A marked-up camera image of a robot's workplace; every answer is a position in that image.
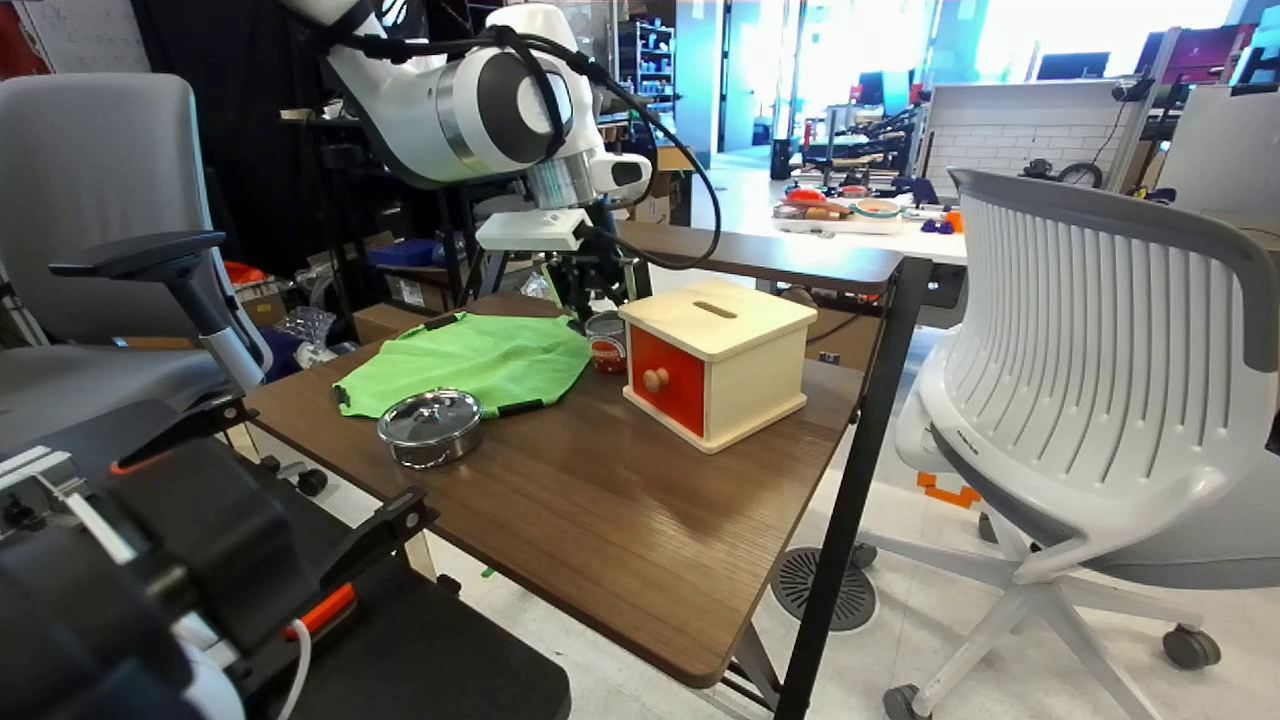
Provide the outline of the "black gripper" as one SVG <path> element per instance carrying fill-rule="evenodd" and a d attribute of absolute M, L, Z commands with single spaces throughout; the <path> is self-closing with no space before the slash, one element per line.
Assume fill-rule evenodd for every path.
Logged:
<path fill-rule="evenodd" d="M 549 274 L 575 324 L 591 314 L 597 298 L 626 303 L 634 295 L 630 250 L 606 231 L 591 231 L 575 250 L 560 250 Z"/>

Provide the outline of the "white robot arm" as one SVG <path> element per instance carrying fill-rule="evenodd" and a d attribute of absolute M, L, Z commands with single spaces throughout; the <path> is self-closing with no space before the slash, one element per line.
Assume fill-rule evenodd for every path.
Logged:
<path fill-rule="evenodd" d="M 330 70 L 399 178 L 529 185 L 529 207 L 481 219 L 486 250 L 541 250 L 575 321 L 645 291 L 612 207 L 652 187 L 652 160 L 606 145 L 591 110 L 606 70 L 555 5 L 497 7 L 469 39 L 414 37 L 408 0 L 282 5 L 324 33 Z"/>

